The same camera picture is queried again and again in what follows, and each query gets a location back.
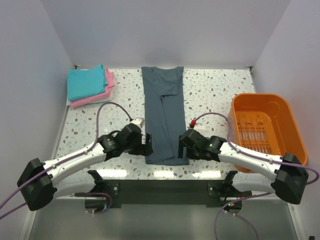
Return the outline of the slate blue t-shirt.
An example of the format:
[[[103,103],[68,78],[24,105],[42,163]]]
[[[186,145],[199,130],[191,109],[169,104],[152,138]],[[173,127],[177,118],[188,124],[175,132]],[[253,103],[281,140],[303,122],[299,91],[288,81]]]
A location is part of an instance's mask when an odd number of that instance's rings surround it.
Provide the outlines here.
[[[141,68],[144,91],[145,132],[151,135],[153,153],[145,158],[149,165],[186,166],[178,157],[179,136],[186,131],[184,111],[184,68]]]

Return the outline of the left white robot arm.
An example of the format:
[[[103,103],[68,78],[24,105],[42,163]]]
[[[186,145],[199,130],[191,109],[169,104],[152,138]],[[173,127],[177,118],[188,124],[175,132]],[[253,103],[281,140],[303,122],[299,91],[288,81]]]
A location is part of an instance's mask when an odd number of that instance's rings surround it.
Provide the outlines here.
[[[40,162],[38,158],[31,160],[17,181],[19,191],[29,210],[37,211],[47,206],[53,199],[66,195],[105,194],[106,180],[96,170],[89,168],[117,158],[123,153],[150,156],[153,153],[152,136],[147,133],[144,137],[145,143],[142,142],[141,127],[129,123],[122,130],[96,137],[92,145],[65,157],[45,162]],[[84,169],[87,169],[85,178],[63,183],[64,179]]]

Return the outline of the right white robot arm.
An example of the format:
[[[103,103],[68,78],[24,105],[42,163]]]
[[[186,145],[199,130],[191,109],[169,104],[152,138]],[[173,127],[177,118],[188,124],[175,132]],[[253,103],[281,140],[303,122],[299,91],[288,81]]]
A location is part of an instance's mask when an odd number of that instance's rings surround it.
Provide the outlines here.
[[[179,137],[178,156],[182,155],[193,160],[216,161],[250,170],[249,173],[233,170],[227,174],[222,189],[230,197],[238,192],[266,192],[298,205],[309,178],[305,166],[291,153],[284,156],[262,154],[234,145],[219,136],[207,138],[192,128]]]

